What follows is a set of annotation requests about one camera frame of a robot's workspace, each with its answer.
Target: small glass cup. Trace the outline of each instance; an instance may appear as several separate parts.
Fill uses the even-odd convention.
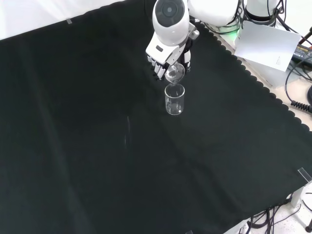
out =
[[[180,80],[184,77],[185,74],[185,68],[181,63],[176,62],[174,65],[170,66],[166,73],[165,78],[170,83],[179,83]]]
[[[179,115],[184,109],[185,89],[181,84],[168,84],[165,88],[166,111],[173,115]]]

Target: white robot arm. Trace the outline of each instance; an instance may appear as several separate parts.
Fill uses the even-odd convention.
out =
[[[192,42],[199,35],[190,15],[212,26],[225,26],[235,16],[239,0],[157,0],[153,9],[154,35],[146,48],[148,61],[158,79],[175,62],[190,70]],[[248,0],[249,18],[270,25],[281,0]]]
[[[158,78],[162,79],[168,67],[177,61],[189,71],[190,47],[199,32],[190,23],[187,0],[157,0],[153,26],[155,32],[146,53]]]

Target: black cable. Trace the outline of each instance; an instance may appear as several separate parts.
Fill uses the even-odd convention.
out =
[[[282,221],[288,219],[290,216],[293,216],[294,214],[296,214],[297,212],[299,212],[300,209],[301,209],[301,204],[300,204],[300,206],[299,206],[299,209],[298,209],[296,212],[292,213],[291,215],[287,216],[286,218],[282,219],[281,221],[278,221],[278,222],[274,223],[274,225],[276,225],[276,224],[278,224],[278,223],[280,223],[280,222],[282,222]]]
[[[306,79],[306,80],[308,80],[308,81],[312,81],[311,77],[304,71],[304,68],[302,68],[302,71],[303,71],[306,75],[308,75],[308,77],[305,77],[305,76],[304,76],[301,72],[299,72],[299,71],[296,69],[296,67],[293,66],[291,63],[290,63],[289,65],[290,65],[290,67],[292,67],[292,68],[298,73],[299,76],[303,77],[304,79]]]
[[[227,25],[233,23],[236,20],[237,14],[238,14],[239,5],[240,5],[240,0],[238,0],[238,3],[237,3],[237,8],[236,8],[236,12],[235,12],[235,15],[234,15],[234,19],[232,21],[230,21]]]
[[[232,31],[229,31],[229,32],[216,32],[215,30],[213,30],[211,27],[209,27],[206,23],[204,23],[204,25],[210,30],[212,31],[213,33],[216,33],[216,34],[219,34],[219,35],[224,35],[224,34],[229,34],[229,33],[234,33],[234,32],[237,32],[239,30],[239,28],[236,28]]]
[[[307,204],[304,202],[304,200],[302,200],[302,203],[308,208],[309,211],[312,212],[312,209],[309,206],[307,206]]]
[[[287,31],[293,31],[294,33],[297,33],[297,34],[299,34],[297,31],[295,31],[295,30],[293,30],[292,28],[290,28],[283,20],[282,20],[282,18],[279,16],[279,15],[277,15],[276,16],[276,18],[278,19],[278,21],[281,23],[281,25],[287,30]],[[302,39],[304,39],[307,43],[309,43],[310,45],[312,45],[312,43],[309,41],[309,40],[307,40],[305,37],[303,37],[302,35],[300,35],[301,36],[301,38]]]
[[[298,72],[298,70],[297,70],[297,69],[295,69],[295,70],[294,70],[294,73],[295,73],[296,75],[300,76],[300,77],[302,76],[302,74],[301,74],[301,73],[299,74],[299,72]]]
[[[263,215],[262,215],[259,219],[257,219],[253,224],[255,224],[256,222],[258,222],[264,215],[265,215],[265,213],[263,213]]]
[[[244,16],[246,16],[246,18],[250,21],[250,22],[253,22],[255,24],[259,24],[259,25],[267,25],[268,22],[258,22],[258,21],[255,21],[253,19],[251,19],[247,13],[247,10],[246,10],[246,7],[245,7],[245,3],[244,3],[244,0],[242,0],[242,8],[243,8],[243,12],[244,12]]]
[[[252,216],[250,222],[253,223],[253,220],[254,220],[254,217]],[[251,228],[252,228],[252,226],[250,225],[248,230],[247,230],[247,232],[246,232],[246,234],[249,234]]]
[[[293,72],[293,70],[294,70],[296,67],[298,67],[300,64],[302,64],[303,62],[307,61],[308,59],[312,59],[312,56],[307,57],[307,58],[305,58],[304,60],[300,61],[299,63],[297,63],[297,64],[295,65],[295,67],[293,67],[293,68],[290,70],[290,72],[289,72],[288,75],[287,75],[286,81],[285,81],[285,92],[286,92],[286,96],[288,97],[288,99],[292,102],[292,103],[291,103],[292,106],[297,107],[297,108],[299,108],[299,109],[301,109],[301,110],[305,110],[305,111],[308,111],[308,112],[312,113],[312,106],[306,105],[306,104],[302,104],[302,103],[300,103],[300,102],[293,101],[293,100],[290,98],[290,96],[289,96],[289,94],[288,94],[288,92],[287,92],[287,82],[288,82],[289,76],[291,75],[291,73]]]
[[[302,67],[302,71],[304,72],[304,74],[307,75],[307,77],[309,78],[309,80],[312,80],[312,78],[310,77],[310,75],[307,73],[306,69],[304,67]]]
[[[284,17],[284,22],[286,22],[286,11],[287,11],[287,0],[285,0],[285,17]]]
[[[270,9],[269,9],[269,0],[267,0],[267,10],[268,10],[268,15],[269,15],[270,19],[272,19],[272,16],[270,14]]]

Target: black tablecloth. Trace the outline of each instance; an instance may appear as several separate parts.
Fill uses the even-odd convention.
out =
[[[0,42],[1,233],[221,234],[312,174],[307,127],[200,25],[173,117],[143,1],[72,22]]]

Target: white card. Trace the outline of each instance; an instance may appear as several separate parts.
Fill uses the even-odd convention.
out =
[[[250,21],[244,21],[243,28],[235,40],[235,55],[285,72],[300,35]]]

